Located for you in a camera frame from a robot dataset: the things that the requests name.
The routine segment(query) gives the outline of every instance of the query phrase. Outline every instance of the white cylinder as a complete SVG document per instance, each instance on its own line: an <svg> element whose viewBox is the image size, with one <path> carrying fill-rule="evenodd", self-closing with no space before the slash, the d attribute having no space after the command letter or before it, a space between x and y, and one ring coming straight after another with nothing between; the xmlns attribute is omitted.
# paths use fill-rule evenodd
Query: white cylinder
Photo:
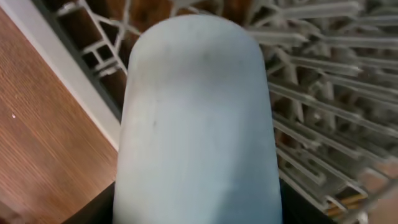
<svg viewBox="0 0 398 224"><path fill-rule="evenodd" d="M135 44L114 223L282 223L264 59L240 26L180 16Z"/></svg>

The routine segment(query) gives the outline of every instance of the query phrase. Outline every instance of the brown wooden panel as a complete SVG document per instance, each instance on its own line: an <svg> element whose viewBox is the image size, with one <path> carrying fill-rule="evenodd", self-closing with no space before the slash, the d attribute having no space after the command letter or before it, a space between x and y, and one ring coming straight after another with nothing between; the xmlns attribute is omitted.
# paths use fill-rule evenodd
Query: brown wooden panel
<svg viewBox="0 0 398 224"><path fill-rule="evenodd" d="M2 10L0 24L0 202L60 223L112 183L117 152Z"/></svg>

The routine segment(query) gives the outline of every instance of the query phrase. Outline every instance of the wood grain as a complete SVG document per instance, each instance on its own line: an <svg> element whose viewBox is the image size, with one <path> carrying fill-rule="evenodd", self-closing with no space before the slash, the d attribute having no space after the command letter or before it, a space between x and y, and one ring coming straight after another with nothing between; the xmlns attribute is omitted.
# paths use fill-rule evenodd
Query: wood grain
<svg viewBox="0 0 398 224"><path fill-rule="evenodd" d="M117 153L0 10L0 202L60 223L115 178Z"/></svg>

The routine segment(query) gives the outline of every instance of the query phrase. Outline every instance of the wooden surface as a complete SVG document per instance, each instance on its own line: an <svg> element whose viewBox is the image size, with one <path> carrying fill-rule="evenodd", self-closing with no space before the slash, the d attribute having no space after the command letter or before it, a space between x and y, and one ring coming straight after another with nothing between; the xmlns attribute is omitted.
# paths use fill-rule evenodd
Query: wooden surface
<svg viewBox="0 0 398 224"><path fill-rule="evenodd" d="M60 223L111 184L117 153L2 10L0 24L0 210Z"/></svg>

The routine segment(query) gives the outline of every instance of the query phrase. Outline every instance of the white edge trim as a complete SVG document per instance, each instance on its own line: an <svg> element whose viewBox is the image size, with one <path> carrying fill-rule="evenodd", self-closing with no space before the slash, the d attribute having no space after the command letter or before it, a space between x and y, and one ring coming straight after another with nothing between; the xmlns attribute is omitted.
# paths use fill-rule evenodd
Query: white edge trim
<svg viewBox="0 0 398 224"><path fill-rule="evenodd" d="M0 6L47 62L115 150L120 123L30 0L0 0Z"/></svg>

